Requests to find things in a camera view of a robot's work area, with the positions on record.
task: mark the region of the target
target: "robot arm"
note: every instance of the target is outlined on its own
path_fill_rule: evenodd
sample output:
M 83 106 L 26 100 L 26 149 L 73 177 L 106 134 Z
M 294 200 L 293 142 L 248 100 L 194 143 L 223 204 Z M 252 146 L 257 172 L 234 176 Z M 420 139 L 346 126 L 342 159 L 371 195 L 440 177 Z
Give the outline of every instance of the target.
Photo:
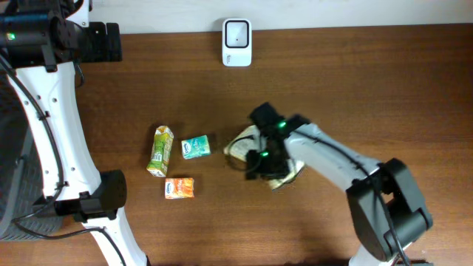
M 78 115 L 74 64 L 121 61 L 118 25 L 89 22 L 91 7 L 89 0 L 12 1 L 0 15 L 1 62 L 11 66 L 9 82 L 43 171 L 44 197 L 35 209 L 44 211 L 35 216 L 73 215 L 85 228 L 105 232 L 92 235 L 109 265 L 149 265 L 126 220 L 124 175 L 96 169 Z
M 257 174 L 266 180 L 283 178 L 290 170 L 289 162 L 300 160 L 347 193 L 362 243 L 350 266 L 391 265 L 398 246 L 406 248 L 432 227 L 425 199 L 401 161 L 381 163 L 364 157 L 306 118 L 285 119 L 268 103 L 255 109 L 250 119 L 265 138 L 266 148 L 247 153 L 247 168 L 255 169 L 247 174 L 248 179 Z M 381 192 L 393 194 L 393 200 L 385 204 Z

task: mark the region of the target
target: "juice box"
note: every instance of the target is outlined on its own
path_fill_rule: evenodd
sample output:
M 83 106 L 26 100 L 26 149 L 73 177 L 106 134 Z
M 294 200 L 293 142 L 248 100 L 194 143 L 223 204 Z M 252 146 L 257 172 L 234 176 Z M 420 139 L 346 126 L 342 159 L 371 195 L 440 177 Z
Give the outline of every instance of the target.
M 169 156 L 171 155 L 174 135 L 167 126 L 160 126 L 154 133 L 151 161 L 146 170 L 155 177 L 165 177 L 168 172 Z
M 181 146 L 183 147 L 183 157 L 186 160 L 210 155 L 210 144 L 207 135 L 183 140 Z
M 166 178 L 164 196 L 170 200 L 194 197 L 194 179 Z

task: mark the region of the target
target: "wall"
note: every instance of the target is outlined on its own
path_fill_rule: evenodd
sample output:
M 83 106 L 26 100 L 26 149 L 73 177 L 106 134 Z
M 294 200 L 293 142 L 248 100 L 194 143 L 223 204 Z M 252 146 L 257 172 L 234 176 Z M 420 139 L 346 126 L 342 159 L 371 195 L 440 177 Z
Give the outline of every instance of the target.
M 473 0 L 94 0 L 122 33 L 202 32 L 244 17 L 254 30 L 473 22 Z

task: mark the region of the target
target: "green led light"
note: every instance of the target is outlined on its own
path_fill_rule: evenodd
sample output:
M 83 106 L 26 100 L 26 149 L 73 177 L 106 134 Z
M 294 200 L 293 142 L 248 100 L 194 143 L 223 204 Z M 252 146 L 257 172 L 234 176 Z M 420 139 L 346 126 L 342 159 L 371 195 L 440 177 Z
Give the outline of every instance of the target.
M 14 41 L 16 39 L 15 33 L 7 33 L 8 41 Z

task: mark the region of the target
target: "green juice box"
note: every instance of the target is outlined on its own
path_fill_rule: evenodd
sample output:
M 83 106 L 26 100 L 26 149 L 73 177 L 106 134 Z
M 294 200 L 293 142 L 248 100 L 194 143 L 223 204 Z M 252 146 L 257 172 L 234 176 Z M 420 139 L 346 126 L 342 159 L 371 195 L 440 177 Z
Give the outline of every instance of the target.
M 195 137 L 190 140 L 183 140 L 181 145 L 183 147 L 183 157 L 186 160 L 210 155 L 210 145 L 208 144 L 207 135 Z
M 158 127 L 154 133 L 151 161 L 146 167 L 146 170 L 155 177 L 165 177 L 168 172 L 169 156 L 171 156 L 173 139 L 174 135 L 167 126 Z

